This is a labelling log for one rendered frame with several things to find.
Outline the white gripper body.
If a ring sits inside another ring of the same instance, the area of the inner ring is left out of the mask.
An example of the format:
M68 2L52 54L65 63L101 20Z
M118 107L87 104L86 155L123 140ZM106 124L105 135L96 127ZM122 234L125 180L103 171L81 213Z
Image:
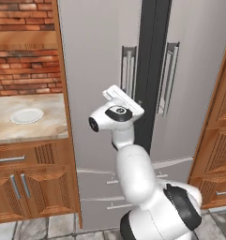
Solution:
M118 99L119 102L129 108L134 115L144 114L144 109L115 84L104 90L102 95L108 100Z

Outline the grey fridge body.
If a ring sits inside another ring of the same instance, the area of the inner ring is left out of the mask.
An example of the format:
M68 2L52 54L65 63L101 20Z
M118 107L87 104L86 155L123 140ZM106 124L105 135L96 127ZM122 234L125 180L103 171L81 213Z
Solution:
M142 146L149 156L172 1L142 0L133 99L143 107L144 114L135 123L134 129L135 142Z

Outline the wooden fridge side panel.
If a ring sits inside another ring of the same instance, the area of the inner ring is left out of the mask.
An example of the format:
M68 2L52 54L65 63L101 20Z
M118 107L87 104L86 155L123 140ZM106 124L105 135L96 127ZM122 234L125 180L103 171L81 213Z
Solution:
M63 51L63 42L62 42L62 34L60 29L60 16L59 16L59 6L58 0L52 0L53 6L53 20L54 20L54 29L55 29L55 37L56 44L58 50L58 59L60 65L60 74L61 74L61 82L63 88L64 102L65 102L65 112L67 118L67 126L68 126L68 139L69 139L69 152L70 152L70 166L72 169L72 178L74 184L74 196L75 196L75 209L78 214L78 226L80 229L83 228L83 219L82 219L82 211L81 211L81 203L79 196L79 186L78 186L78 178L77 178L77 168L75 161L75 152L74 152L74 142L72 136L72 127L71 127L71 116L70 116L70 107L68 101L68 85L67 85L67 74L65 67L65 57Z

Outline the wooden counter drawer front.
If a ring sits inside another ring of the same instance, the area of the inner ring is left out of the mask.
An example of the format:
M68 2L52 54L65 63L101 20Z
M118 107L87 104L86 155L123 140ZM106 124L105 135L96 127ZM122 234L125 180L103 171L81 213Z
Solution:
M67 140L0 144L0 158L26 156L25 160L2 162L0 172L38 166L69 166Z

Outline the wooden cupboard door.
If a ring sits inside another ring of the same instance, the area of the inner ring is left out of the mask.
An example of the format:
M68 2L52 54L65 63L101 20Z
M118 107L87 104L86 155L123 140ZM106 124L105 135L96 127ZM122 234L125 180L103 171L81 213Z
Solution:
M74 210L73 186L65 166L25 170L31 197L26 199L33 218L70 213Z
M16 197L10 181L11 174L14 173L0 175L0 223L26 219L28 217L25 200L21 192L21 198L18 200Z

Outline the tall grey freezer drawer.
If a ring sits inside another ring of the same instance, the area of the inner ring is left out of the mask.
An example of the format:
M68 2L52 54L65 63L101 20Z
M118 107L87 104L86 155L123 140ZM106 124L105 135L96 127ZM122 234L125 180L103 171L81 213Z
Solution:
M161 172L168 174L165 180L186 183L191 168L193 157L184 157L173 160L154 162L153 167L156 176ZM107 185L107 181L118 180L115 172L104 172L96 170L77 170L80 197L90 198L110 198L122 196L121 187L118 184Z

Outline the white plate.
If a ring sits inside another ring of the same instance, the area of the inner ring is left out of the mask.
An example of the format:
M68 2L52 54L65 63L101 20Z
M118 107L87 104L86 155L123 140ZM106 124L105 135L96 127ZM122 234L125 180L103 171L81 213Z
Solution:
M40 109L22 109L10 116L10 121L15 124L32 124L40 120L44 115L44 111Z

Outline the tall wooden cabinet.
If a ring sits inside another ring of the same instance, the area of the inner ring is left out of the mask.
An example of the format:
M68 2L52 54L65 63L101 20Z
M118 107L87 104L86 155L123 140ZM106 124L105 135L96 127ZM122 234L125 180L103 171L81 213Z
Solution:
M226 206L226 49L193 158L188 182L203 196L202 209Z

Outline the low grey freezer drawer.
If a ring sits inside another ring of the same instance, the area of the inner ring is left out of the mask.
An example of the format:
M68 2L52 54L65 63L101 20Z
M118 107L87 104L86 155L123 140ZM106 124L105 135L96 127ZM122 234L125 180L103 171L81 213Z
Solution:
M82 199L81 208L83 229L90 231L118 228L121 217L131 210L133 206L107 210L106 207L110 206L111 203L118 205L129 202L127 202L123 196Z

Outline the wooden wall shelf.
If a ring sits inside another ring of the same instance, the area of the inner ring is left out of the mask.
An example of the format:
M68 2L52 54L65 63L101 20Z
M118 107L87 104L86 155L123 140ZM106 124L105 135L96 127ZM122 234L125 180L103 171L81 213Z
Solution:
M0 32L0 51L56 49L54 31Z

